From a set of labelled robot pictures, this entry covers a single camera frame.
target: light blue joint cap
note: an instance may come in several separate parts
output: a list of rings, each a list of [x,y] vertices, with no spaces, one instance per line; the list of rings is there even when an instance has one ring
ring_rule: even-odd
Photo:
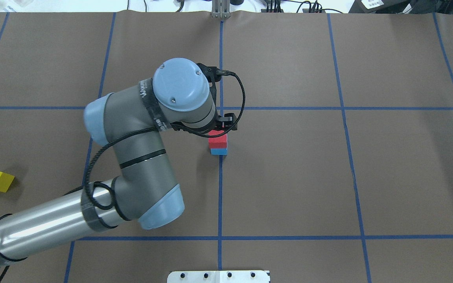
[[[164,197],[156,202],[140,218],[139,224],[145,230],[155,229],[178,218],[185,210],[181,188],[177,184]]]
[[[83,111],[85,127],[87,127],[87,131],[92,136],[92,140],[99,145],[108,143],[106,132],[104,132],[104,108],[110,95],[111,93],[90,102]]]
[[[209,96],[209,82],[193,61],[174,58],[158,67],[153,91],[160,104],[179,112],[192,111]]]

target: blue round cap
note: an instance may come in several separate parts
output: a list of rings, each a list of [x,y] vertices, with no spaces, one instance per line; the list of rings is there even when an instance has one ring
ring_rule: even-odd
[[[145,230],[158,228],[174,221],[185,210],[179,184],[156,202],[140,218],[139,224]]]
[[[193,61],[174,58],[158,67],[153,76],[153,91],[158,101],[167,108],[192,111],[207,100],[209,82]]]

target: white metal plate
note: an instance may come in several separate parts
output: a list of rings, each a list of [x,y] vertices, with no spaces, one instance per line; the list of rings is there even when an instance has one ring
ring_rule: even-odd
[[[270,283],[270,272],[264,270],[171,272],[167,277],[167,283]]]

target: robotic arm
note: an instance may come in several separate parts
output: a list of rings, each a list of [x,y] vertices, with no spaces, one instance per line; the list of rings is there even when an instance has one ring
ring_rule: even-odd
[[[244,88],[235,73],[182,58],[164,62],[152,79],[88,104],[87,131],[104,147],[90,163],[83,186],[0,217],[0,267],[124,221],[137,219],[144,229],[154,229],[179,217],[183,197],[159,131],[183,129],[207,137],[213,129],[224,130],[216,136],[236,130],[242,111],[239,118],[232,113],[221,117],[214,104],[215,82],[223,75],[238,79],[244,107]],[[122,175],[89,182],[95,161],[111,146]]]

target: metal clamp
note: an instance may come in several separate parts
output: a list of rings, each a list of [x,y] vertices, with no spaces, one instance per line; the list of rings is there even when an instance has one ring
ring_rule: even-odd
[[[230,0],[212,0],[211,16],[220,20],[230,18]]]

